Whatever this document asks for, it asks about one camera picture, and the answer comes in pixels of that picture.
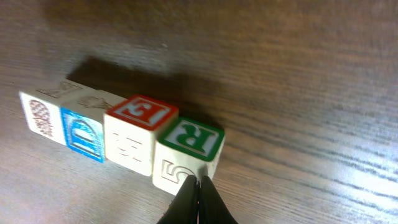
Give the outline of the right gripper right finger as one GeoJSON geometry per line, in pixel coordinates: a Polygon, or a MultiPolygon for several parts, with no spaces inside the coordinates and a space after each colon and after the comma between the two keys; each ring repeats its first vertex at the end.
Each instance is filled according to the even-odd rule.
{"type": "Polygon", "coordinates": [[[199,224],[238,224],[211,179],[204,175],[199,189],[199,224]]]}

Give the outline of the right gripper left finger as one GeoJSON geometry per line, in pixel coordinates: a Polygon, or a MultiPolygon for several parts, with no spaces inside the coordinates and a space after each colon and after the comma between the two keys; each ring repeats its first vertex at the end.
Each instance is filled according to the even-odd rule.
{"type": "Polygon", "coordinates": [[[189,175],[157,224],[198,223],[198,182],[189,175]]]}

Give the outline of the red E wooden block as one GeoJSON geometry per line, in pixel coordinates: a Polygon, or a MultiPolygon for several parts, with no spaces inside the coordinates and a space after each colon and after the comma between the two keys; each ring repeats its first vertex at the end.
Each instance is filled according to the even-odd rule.
{"type": "Polygon", "coordinates": [[[189,175],[213,178],[224,142],[223,129],[177,118],[155,143],[152,183],[176,195],[189,175]]]}

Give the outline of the wooden block red picture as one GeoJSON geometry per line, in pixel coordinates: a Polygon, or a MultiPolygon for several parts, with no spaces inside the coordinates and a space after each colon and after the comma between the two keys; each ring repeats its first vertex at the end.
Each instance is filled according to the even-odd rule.
{"type": "Polygon", "coordinates": [[[106,158],[144,176],[152,175],[155,142],[179,114],[176,106],[133,95],[104,114],[106,158]]]}

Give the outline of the blue D wooden block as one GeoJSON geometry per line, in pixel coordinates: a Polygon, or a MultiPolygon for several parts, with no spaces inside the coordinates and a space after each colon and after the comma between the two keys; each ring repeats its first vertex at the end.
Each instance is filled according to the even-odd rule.
{"type": "Polygon", "coordinates": [[[66,146],[100,163],[106,160],[104,114],[125,98],[103,90],[85,93],[62,105],[66,146]]]}

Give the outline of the wooden block red drawing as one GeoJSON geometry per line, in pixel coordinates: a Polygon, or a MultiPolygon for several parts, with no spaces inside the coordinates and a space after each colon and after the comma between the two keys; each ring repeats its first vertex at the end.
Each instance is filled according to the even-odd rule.
{"type": "Polygon", "coordinates": [[[71,80],[60,80],[19,92],[29,129],[59,144],[66,145],[60,108],[70,100],[94,89],[71,80]]]}

